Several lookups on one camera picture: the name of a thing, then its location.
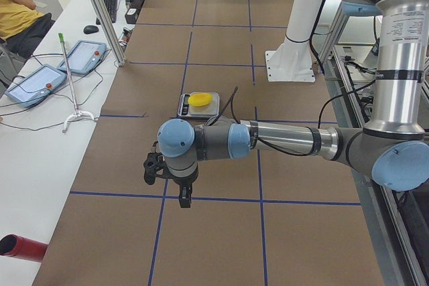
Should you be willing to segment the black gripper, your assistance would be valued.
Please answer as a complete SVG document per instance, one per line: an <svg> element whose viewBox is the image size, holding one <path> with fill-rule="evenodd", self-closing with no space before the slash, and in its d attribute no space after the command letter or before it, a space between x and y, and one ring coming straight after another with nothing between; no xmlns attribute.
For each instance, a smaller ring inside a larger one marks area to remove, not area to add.
<svg viewBox="0 0 429 286"><path fill-rule="evenodd" d="M181 208L190 208L192 204L192 184L197 180L198 174L186 177L174 177L173 181L179 186L179 203Z"/></svg>

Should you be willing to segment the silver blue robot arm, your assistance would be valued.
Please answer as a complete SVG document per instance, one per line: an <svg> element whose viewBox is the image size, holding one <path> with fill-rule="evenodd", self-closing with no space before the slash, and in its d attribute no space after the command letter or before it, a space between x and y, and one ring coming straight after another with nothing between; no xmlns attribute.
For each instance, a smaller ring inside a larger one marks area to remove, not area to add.
<svg viewBox="0 0 429 286"><path fill-rule="evenodd" d="M144 163L144 179L178 184L181 207L192 202L198 163L237 159L253 149L287 155L319 155L337 161L395 191L419 187L428 179L428 145L418 124L424 60L428 46L428 0L344 0L347 9L370 6L382 15L371 119L362 129L310 128L223 119L193 126L165 122Z"/></svg>

